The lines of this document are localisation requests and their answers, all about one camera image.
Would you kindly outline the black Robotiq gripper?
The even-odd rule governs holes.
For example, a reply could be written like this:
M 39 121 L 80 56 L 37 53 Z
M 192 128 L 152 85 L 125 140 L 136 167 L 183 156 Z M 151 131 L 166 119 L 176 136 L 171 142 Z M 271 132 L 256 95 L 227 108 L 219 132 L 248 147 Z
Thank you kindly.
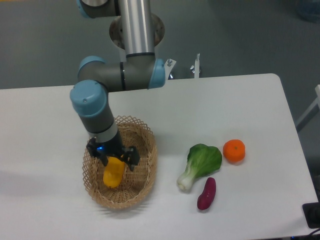
M 106 142 L 97 142 L 95 137 L 89 139 L 86 149 L 92 158 L 101 161 L 104 167 L 108 165 L 108 157 L 115 157 L 124 162 L 133 172 L 140 162 L 140 154 L 135 146 L 125 147 L 118 131 L 115 136 Z

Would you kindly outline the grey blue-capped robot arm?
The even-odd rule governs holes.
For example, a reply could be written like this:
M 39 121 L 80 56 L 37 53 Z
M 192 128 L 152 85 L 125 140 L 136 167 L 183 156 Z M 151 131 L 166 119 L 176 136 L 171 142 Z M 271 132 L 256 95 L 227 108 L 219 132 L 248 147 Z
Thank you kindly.
M 104 166 L 115 157 L 133 170 L 140 162 L 135 146 L 123 145 L 109 106 L 111 92 L 154 89 L 166 82 L 165 64 L 155 55 L 155 30 L 148 0 L 79 0 L 87 18 L 119 16 L 126 60 L 108 64 L 98 56 L 84 58 L 70 100 L 90 136 L 87 150 Z

